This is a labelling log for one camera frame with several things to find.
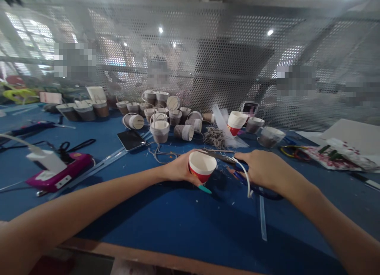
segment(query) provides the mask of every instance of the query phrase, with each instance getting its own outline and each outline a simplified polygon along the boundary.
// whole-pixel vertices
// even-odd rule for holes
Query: tangled twine
[[[224,132],[213,126],[206,128],[207,131],[203,135],[203,141],[209,145],[213,145],[218,149],[225,148]]]

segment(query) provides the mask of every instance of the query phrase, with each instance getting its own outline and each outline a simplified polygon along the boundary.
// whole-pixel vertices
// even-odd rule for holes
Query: wooden table edge
[[[0,227],[7,222],[0,221]],[[174,270],[186,271],[194,274],[204,275],[262,275],[260,273],[234,269],[226,266],[211,264],[195,259],[153,252],[142,249],[129,248],[110,243],[98,242],[89,239],[80,239],[77,237],[70,238],[60,244],[59,248],[68,250],[78,250],[97,255],[121,258],[130,261],[136,261],[144,264],[150,264]]]

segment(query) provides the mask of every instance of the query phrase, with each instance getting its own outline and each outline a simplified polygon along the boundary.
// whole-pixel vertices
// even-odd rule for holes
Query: yellow object
[[[3,96],[14,101],[17,105],[22,105],[24,99],[26,99],[24,104],[39,102],[39,99],[35,98],[36,92],[31,89],[7,90],[3,92]]]
[[[288,152],[285,151],[284,148],[294,148],[294,149],[308,149],[305,146],[297,146],[297,145],[286,145],[286,146],[281,146],[280,150],[283,154],[285,154],[288,157],[294,158],[294,154],[289,154]]]

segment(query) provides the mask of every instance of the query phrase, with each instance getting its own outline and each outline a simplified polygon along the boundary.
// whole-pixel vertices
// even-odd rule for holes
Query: phone screen
[[[134,130],[118,133],[122,145],[126,151],[136,149],[146,144],[146,141]]]

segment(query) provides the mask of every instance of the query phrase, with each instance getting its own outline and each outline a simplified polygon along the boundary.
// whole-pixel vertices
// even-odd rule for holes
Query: hand
[[[249,181],[284,197],[290,197],[295,188],[310,184],[304,176],[272,152],[254,150],[251,153],[236,153],[235,158],[248,164]]]
[[[162,166],[165,178],[170,181],[188,181],[197,187],[199,187],[199,185],[202,185],[197,176],[191,174],[189,171],[189,155],[194,151],[197,150],[190,150],[172,162]]]

